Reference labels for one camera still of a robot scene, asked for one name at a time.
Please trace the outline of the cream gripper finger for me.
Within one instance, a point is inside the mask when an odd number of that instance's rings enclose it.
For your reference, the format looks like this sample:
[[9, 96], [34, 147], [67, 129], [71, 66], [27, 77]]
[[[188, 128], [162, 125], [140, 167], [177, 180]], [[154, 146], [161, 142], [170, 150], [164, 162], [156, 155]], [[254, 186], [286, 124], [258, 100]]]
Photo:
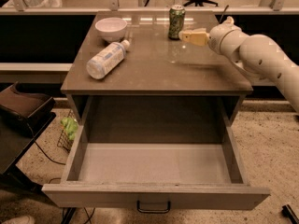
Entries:
[[184, 42], [190, 42], [191, 41], [191, 34], [192, 34], [192, 31], [191, 30], [186, 30], [186, 31], [180, 31], [178, 33], [178, 37], [181, 41], [184, 41]]

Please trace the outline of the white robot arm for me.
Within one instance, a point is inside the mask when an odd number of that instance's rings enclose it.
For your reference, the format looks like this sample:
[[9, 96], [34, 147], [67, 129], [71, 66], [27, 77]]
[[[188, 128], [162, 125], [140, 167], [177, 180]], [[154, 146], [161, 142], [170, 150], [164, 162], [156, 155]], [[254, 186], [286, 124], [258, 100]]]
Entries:
[[266, 35], [247, 35], [229, 16], [223, 23], [206, 28], [183, 30], [180, 40], [196, 46], [208, 45], [248, 77], [270, 80], [299, 113], [299, 66]]

